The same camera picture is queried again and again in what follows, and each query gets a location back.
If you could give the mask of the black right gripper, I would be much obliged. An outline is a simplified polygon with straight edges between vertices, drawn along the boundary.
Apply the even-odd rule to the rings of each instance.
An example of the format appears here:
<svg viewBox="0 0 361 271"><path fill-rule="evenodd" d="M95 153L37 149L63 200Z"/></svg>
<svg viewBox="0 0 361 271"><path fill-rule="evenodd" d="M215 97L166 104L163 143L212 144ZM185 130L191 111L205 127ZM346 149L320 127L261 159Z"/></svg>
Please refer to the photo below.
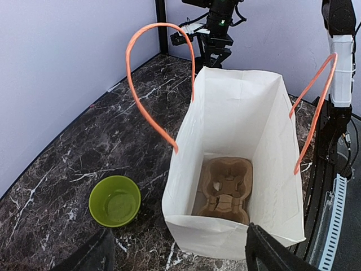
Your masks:
<svg viewBox="0 0 361 271"><path fill-rule="evenodd" d="M231 23L232 15L208 12L205 28L209 34L199 35L203 66L221 68L222 62L231 55L228 46L232 46L234 41L227 33Z"/></svg>

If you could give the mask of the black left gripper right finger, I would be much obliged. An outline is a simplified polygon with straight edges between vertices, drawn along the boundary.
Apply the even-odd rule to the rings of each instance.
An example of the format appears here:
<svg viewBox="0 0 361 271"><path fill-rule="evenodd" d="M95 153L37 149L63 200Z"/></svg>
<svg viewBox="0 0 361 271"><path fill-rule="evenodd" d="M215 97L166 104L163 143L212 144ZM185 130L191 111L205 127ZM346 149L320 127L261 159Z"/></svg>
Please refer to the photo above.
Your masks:
<svg viewBox="0 0 361 271"><path fill-rule="evenodd" d="M247 230L245 254L248 270L259 270L259 262L267 270L317 270L252 222Z"/></svg>

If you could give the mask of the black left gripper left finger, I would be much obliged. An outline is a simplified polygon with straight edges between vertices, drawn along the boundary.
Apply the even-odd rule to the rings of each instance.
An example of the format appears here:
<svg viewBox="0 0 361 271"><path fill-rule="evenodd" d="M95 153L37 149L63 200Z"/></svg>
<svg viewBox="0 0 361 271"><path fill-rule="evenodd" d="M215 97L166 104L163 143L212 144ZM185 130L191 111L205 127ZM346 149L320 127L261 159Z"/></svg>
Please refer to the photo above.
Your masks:
<svg viewBox="0 0 361 271"><path fill-rule="evenodd" d="M114 270L114 262L115 238L111 229L104 228L51 270Z"/></svg>

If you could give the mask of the white paper takeout bag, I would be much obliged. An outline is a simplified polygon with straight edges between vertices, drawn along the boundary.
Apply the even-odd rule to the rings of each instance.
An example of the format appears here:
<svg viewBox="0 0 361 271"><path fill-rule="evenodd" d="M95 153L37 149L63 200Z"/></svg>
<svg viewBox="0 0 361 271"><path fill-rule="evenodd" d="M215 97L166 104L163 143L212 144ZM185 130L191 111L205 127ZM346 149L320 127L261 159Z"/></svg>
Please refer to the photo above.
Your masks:
<svg viewBox="0 0 361 271"><path fill-rule="evenodd" d="M295 105L282 75L204 67L191 78L191 102L176 138L134 97L141 114L173 147L161 207L178 247L215 259L245 258L245 224L196 210L206 163L223 159L231 165L245 160L252 167L246 198L251 222L285 247L303 242L300 163L306 149L298 145Z"/></svg>

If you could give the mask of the brown cardboard cup carrier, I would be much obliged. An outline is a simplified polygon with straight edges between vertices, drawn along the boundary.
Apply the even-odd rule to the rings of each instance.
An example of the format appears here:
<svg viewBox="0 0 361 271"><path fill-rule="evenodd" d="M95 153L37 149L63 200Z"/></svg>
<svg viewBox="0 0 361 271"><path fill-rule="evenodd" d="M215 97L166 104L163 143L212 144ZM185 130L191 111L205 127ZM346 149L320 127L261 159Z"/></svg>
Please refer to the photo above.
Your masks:
<svg viewBox="0 0 361 271"><path fill-rule="evenodd" d="M252 193L252 185L253 166L247 159L222 157L205 162L197 189L205 203L195 209L196 215L248 225L245 203Z"/></svg>

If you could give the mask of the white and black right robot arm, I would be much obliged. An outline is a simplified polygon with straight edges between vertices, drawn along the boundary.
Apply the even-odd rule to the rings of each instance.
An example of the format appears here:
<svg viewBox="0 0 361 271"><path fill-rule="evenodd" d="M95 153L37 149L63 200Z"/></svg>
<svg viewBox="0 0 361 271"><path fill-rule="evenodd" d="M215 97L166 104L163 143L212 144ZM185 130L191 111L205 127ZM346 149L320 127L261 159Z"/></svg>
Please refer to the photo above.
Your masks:
<svg viewBox="0 0 361 271"><path fill-rule="evenodd" d="M230 27L247 19L240 13L242 1L188 1L207 8L205 28L211 37L222 38ZM355 73L355 37L359 27L352 1L321 1L320 12L328 35L331 54L338 55L336 70L330 88L330 100L336 108L349 108L352 101Z"/></svg>

